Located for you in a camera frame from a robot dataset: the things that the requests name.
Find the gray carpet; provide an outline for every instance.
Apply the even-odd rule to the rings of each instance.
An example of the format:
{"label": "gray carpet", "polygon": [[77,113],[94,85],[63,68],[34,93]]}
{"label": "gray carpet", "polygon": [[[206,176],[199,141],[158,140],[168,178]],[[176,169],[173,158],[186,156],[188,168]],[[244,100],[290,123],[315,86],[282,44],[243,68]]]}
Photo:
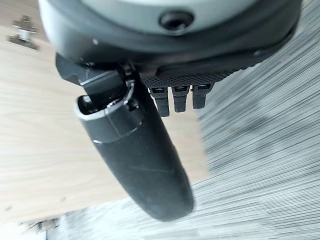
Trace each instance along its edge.
{"label": "gray carpet", "polygon": [[320,1],[294,39],[216,84],[199,111],[211,178],[174,222],[130,199],[63,216],[49,240],[320,239]]}

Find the black plastic clip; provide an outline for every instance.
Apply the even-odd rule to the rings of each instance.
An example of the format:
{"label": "black plastic clip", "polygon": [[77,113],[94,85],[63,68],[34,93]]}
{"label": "black plastic clip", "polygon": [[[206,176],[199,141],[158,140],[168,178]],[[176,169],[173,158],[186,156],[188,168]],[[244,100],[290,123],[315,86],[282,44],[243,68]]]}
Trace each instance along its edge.
{"label": "black plastic clip", "polygon": [[203,109],[206,105],[206,96],[212,88],[214,83],[193,85],[192,86],[192,105],[193,109]]}
{"label": "black plastic clip", "polygon": [[150,93],[155,99],[155,103],[158,107],[160,117],[169,117],[169,101],[168,101],[168,88],[156,87],[151,88]]}
{"label": "black plastic clip", "polygon": [[182,113],[186,111],[186,101],[187,101],[187,95],[189,91],[190,91],[190,86],[172,87],[174,111],[176,113]]}

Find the black plastic housing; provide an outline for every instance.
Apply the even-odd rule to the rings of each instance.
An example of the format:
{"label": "black plastic housing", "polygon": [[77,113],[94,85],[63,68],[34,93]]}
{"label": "black plastic housing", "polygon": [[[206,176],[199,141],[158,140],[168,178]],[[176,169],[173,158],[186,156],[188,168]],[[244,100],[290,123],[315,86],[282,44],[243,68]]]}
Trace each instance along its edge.
{"label": "black plastic housing", "polygon": [[160,221],[189,214],[194,200],[187,175],[146,88],[137,82],[127,104],[95,113],[87,106],[80,97],[75,112],[132,199]]}

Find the black tab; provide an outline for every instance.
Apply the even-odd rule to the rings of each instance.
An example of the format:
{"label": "black tab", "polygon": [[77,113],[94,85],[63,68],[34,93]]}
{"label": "black tab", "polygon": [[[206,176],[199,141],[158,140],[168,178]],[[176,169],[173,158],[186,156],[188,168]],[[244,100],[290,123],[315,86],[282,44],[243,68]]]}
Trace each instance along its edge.
{"label": "black tab", "polygon": [[193,85],[192,86],[192,104],[193,109],[203,109],[206,105],[206,95],[210,93],[214,83]]}
{"label": "black tab", "polygon": [[160,117],[169,117],[169,102],[168,102],[168,88],[157,87],[150,88],[150,93],[155,99],[155,103],[158,107]]}
{"label": "black tab", "polygon": [[174,111],[181,113],[186,111],[187,95],[189,93],[190,86],[175,86],[172,87]]}

